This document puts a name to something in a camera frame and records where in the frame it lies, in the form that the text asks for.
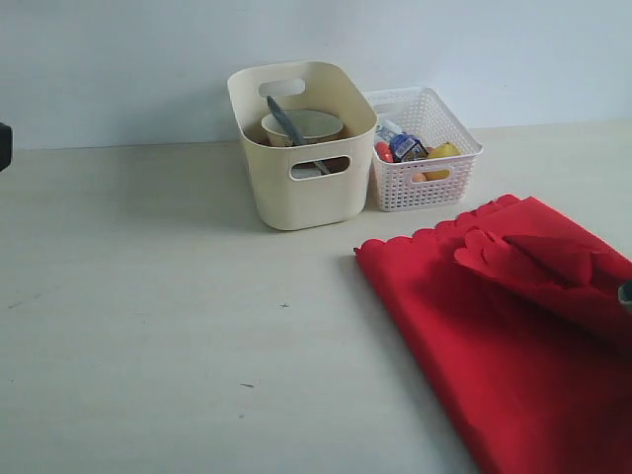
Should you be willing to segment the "pale green ceramic bowl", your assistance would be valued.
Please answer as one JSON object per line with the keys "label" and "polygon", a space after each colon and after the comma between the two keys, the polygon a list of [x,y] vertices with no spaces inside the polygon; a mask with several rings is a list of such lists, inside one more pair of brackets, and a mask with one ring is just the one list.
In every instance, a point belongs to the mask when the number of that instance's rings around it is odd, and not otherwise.
{"label": "pale green ceramic bowl", "polygon": [[[316,110],[288,110],[285,112],[292,124],[308,144],[337,140],[342,136],[344,123],[336,116]],[[272,114],[261,120],[268,141],[274,147],[289,147],[292,140]]]}

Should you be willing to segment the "white perforated plastic basket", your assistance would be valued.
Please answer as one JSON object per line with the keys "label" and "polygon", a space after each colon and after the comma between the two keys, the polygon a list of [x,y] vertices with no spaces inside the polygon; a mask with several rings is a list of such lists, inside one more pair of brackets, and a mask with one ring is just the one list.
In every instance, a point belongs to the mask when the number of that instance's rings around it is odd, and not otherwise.
{"label": "white perforated plastic basket", "polygon": [[[382,211],[403,211],[459,201],[468,186],[476,158],[483,146],[431,88],[404,88],[364,95],[378,120],[389,119],[416,135],[430,152],[445,142],[453,143],[460,156],[386,163],[372,156],[372,181]],[[446,179],[413,183],[416,173],[447,169]]]}

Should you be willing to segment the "red scalloped cloth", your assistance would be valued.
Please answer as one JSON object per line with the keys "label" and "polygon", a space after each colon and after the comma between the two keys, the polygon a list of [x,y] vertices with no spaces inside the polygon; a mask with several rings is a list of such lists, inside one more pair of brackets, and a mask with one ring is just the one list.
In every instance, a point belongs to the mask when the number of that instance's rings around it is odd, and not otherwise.
{"label": "red scalloped cloth", "polygon": [[483,472],[630,471],[626,257],[512,195],[355,257]]}

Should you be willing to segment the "yellow lemon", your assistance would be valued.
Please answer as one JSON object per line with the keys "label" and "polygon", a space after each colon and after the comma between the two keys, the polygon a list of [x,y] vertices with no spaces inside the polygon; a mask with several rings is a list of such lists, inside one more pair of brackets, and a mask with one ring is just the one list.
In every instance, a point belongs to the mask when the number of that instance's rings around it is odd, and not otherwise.
{"label": "yellow lemon", "polygon": [[[433,148],[429,152],[427,159],[431,160],[431,159],[439,159],[439,158],[447,158],[447,157],[456,157],[460,155],[461,155],[460,150],[453,143],[445,142],[441,146]],[[425,176],[428,181],[443,180],[443,179],[446,179],[449,176],[449,174],[450,172],[447,169],[425,172]]]}

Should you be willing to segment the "brown wooden plate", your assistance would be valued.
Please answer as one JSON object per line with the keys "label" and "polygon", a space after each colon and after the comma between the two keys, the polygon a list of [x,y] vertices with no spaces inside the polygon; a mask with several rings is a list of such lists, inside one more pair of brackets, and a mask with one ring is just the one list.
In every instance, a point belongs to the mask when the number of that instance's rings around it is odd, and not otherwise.
{"label": "brown wooden plate", "polygon": [[348,156],[333,157],[324,160],[317,160],[314,164],[323,175],[337,174],[342,173],[349,168],[351,159]]}

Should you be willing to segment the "red sausage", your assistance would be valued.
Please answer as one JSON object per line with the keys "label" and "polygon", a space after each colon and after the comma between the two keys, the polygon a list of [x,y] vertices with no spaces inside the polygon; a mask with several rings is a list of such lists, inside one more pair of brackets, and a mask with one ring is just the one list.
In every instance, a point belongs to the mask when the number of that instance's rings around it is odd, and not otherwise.
{"label": "red sausage", "polygon": [[375,151],[378,157],[386,163],[394,163],[394,157],[390,150],[389,144],[384,141],[378,141],[375,143]]}

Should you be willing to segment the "silver table knife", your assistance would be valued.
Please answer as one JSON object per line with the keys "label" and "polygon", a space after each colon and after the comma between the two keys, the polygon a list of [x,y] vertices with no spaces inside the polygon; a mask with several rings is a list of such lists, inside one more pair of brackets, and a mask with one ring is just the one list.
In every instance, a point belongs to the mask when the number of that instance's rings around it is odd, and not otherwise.
{"label": "silver table knife", "polygon": [[272,96],[266,96],[266,101],[272,116],[293,146],[316,144],[342,130],[342,123],[335,116],[314,110],[285,111]]}

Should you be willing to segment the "stainless steel cup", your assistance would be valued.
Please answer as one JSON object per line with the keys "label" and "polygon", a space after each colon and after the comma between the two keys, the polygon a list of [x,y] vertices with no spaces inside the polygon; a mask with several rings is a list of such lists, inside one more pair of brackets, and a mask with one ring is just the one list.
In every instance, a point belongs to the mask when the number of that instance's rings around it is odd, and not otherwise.
{"label": "stainless steel cup", "polygon": [[322,172],[316,167],[307,167],[307,168],[293,167],[290,170],[290,176],[292,179],[295,179],[295,180],[305,180],[305,179],[321,177]]}

